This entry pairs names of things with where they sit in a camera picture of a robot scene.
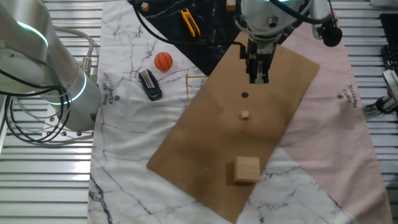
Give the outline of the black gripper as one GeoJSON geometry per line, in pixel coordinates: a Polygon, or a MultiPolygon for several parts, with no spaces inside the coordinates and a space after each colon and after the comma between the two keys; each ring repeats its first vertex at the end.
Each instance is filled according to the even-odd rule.
{"type": "Polygon", "coordinates": [[[269,64],[272,62],[276,44],[274,41],[256,43],[248,39],[243,59],[246,62],[246,73],[249,74],[250,83],[269,82],[269,64]]]}

